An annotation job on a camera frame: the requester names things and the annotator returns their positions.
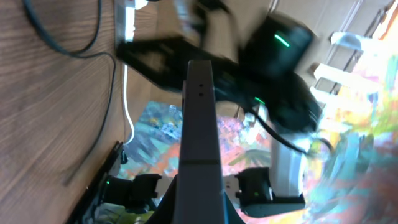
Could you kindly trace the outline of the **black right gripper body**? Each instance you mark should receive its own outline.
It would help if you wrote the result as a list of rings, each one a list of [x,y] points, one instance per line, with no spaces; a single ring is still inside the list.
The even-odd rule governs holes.
[[[116,47],[116,56],[155,86],[174,93],[183,91],[189,61],[209,60],[216,101],[242,103],[247,99],[238,76],[238,64],[212,55],[183,37],[120,42]]]

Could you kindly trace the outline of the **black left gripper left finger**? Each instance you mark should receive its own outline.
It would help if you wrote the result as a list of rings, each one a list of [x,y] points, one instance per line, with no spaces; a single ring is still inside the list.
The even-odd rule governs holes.
[[[175,176],[166,190],[159,206],[146,221],[146,224],[172,224],[175,210],[177,176]]]

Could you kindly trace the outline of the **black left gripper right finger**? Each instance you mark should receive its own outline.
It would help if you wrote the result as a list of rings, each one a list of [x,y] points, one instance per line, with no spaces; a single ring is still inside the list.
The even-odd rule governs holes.
[[[232,202],[228,198],[226,192],[223,192],[225,218],[227,224],[246,224],[235,210]]]

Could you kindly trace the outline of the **blue screen smartphone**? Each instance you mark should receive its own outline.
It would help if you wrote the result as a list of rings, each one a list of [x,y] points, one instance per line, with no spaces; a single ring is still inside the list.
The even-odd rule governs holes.
[[[227,223],[212,66],[188,63],[174,223]]]

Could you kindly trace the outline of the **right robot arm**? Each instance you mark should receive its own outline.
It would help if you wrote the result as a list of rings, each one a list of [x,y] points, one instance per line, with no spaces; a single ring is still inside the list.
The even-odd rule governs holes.
[[[237,62],[215,57],[179,36],[123,41],[116,55],[159,88],[185,95],[183,131],[193,131],[196,137],[218,139],[212,117],[219,101],[235,103],[250,114],[257,105],[266,107],[270,122],[262,127],[272,136],[273,150],[287,154],[273,154],[270,168],[239,173],[236,197],[242,211],[267,217],[305,207],[301,190],[284,193],[282,188],[290,184],[284,175],[290,157],[306,153],[292,138],[316,130],[321,114],[294,72],[313,38],[304,25],[270,12],[246,45],[238,47]]]

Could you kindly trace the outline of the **white power strip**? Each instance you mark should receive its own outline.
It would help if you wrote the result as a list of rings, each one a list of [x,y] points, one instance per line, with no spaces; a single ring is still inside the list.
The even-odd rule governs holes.
[[[120,42],[134,38],[135,12],[146,6],[146,0],[115,0],[114,1],[114,28],[115,46]]]

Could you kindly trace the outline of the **colourful patterned floor mat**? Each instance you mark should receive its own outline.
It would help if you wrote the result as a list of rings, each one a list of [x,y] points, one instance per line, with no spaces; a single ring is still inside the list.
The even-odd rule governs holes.
[[[378,117],[370,128],[353,128],[318,121],[317,129],[295,135],[293,143],[305,150],[291,156],[284,175],[290,184],[284,193],[302,191],[305,207],[278,215],[252,217],[240,209],[237,175],[253,168],[270,168],[272,155],[287,151],[272,148],[272,136],[262,127],[270,118],[264,105],[257,124],[216,115],[224,191],[245,222],[258,223],[396,223],[397,120]],[[183,126],[183,108],[150,102],[125,144],[129,162],[117,177],[133,180],[159,174],[154,202],[159,206],[177,176]]]

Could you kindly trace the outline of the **white shelf rack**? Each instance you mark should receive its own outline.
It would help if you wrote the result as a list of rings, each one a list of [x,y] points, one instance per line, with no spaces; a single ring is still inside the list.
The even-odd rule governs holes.
[[[317,77],[314,88],[326,93],[335,93],[341,84],[334,78],[325,78],[326,72],[352,72],[362,54],[379,55],[387,50],[379,39],[386,34],[389,23],[397,9],[397,1],[355,1],[344,16],[342,25],[328,33],[330,45],[323,63],[314,63],[312,72]]]

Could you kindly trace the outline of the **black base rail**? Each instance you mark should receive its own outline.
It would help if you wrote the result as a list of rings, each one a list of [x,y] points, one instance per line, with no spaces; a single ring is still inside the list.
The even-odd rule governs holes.
[[[70,214],[67,224],[93,223],[104,203],[119,205],[128,213],[154,211],[159,174],[142,174],[133,180],[117,177],[120,165],[127,162],[123,143],[117,142]]]

